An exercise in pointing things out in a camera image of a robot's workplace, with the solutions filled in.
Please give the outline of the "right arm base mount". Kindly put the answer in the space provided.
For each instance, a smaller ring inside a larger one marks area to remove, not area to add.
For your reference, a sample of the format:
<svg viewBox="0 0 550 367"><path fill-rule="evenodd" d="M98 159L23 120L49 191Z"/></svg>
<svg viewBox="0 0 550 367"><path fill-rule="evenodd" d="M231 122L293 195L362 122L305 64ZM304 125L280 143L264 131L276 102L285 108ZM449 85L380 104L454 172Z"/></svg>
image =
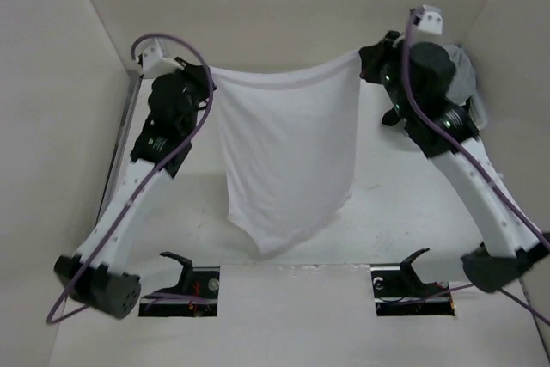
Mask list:
<svg viewBox="0 0 550 367"><path fill-rule="evenodd" d="M397 264L370 268L377 316L454 316L448 282L424 283L413 262L429 248L422 248Z"/></svg>

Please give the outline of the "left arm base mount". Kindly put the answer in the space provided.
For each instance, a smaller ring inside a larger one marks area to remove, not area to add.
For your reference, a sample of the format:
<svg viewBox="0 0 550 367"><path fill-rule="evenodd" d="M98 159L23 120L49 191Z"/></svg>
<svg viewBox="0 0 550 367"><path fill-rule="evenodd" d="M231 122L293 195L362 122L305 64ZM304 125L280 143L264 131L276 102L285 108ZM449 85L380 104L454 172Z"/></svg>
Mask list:
<svg viewBox="0 0 550 367"><path fill-rule="evenodd" d="M195 266L171 252L133 268L140 277L138 315L142 318L216 317L221 268Z"/></svg>

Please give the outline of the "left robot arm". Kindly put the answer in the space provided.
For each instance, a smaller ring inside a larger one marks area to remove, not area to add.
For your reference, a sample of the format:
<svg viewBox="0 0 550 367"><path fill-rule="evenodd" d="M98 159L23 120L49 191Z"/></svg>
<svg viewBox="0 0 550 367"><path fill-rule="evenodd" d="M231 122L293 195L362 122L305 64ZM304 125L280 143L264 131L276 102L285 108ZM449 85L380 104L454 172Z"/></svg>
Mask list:
<svg viewBox="0 0 550 367"><path fill-rule="evenodd" d="M178 174L216 89L207 65L181 58L146 67L144 77L151 80L149 112L119 189L75 253L59 256L53 268L62 300L115 319L128 316L142 294L140 275L126 268L145 209Z"/></svg>

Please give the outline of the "white tank top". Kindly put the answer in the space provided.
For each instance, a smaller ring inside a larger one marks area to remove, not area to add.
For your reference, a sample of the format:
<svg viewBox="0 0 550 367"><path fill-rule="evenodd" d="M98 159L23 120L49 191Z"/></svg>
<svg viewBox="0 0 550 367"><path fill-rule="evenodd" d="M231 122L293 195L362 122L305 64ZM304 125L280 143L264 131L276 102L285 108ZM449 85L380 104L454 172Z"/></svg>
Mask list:
<svg viewBox="0 0 550 367"><path fill-rule="evenodd" d="M285 73L212 69L228 219L261 254L312 236L352 194L357 52Z"/></svg>

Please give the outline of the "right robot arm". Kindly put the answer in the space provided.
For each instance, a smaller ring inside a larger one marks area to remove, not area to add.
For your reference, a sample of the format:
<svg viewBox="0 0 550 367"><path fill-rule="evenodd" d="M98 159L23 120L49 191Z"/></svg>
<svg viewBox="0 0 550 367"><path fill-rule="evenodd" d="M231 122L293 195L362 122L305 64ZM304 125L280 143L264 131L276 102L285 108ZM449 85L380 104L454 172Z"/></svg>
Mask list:
<svg viewBox="0 0 550 367"><path fill-rule="evenodd" d="M480 231L481 244L461 257L466 279L494 293L544 260L549 234L523 214L486 154L469 113L474 88L459 81L457 47L408 46L404 35L389 31L358 54L361 79L383 86L392 102L383 124L404 123L408 137L445 176Z"/></svg>

